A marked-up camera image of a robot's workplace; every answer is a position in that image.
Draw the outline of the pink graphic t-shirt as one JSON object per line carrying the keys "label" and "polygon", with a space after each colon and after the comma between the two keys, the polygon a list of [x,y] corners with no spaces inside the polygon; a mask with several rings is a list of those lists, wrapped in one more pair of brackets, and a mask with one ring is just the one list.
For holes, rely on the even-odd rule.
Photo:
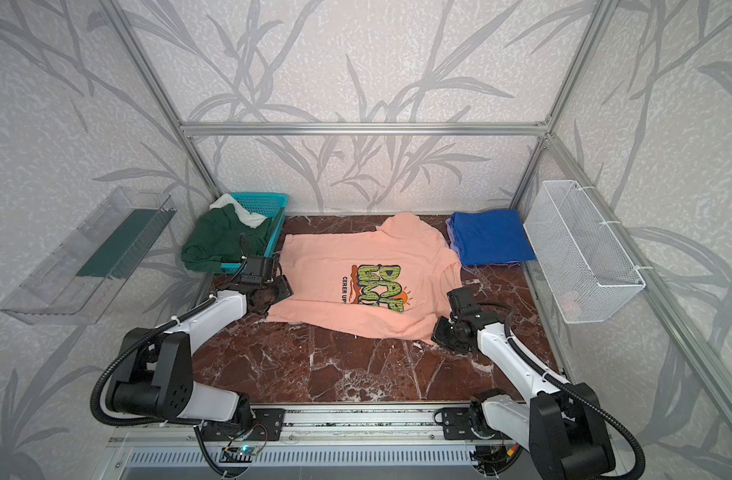
{"label": "pink graphic t-shirt", "polygon": [[273,322],[366,338],[430,342],[461,287],[462,264],[443,234],[412,213],[363,233],[287,235],[280,266],[293,294]]}

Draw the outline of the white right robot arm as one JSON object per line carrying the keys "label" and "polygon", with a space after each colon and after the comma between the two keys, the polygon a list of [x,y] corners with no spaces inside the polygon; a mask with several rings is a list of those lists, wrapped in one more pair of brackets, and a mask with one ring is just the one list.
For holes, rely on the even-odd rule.
{"label": "white right robot arm", "polygon": [[455,353],[488,357],[523,398],[487,393],[471,402],[473,431],[497,432],[525,448],[544,479],[591,479],[615,470],[616,460],[599,413],[573,399],[571,383],[539,360],[514,334],[512,310],[476,302],[463,287],[447,293],[450,314],[440,317],[432,341]]}

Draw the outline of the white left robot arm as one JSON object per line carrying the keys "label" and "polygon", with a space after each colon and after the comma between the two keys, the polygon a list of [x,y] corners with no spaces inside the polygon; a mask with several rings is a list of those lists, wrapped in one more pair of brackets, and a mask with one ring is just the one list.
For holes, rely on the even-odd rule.
{"label": "white left robot arm", "polygon": [[247,397],[198,383],[193,354],[235,321],[264,314],[292,295],[283,275],[262,285],[237,284],[165,324],[129,331],[92,391],[93,416],[110,426],[201,421],[250,425]]}

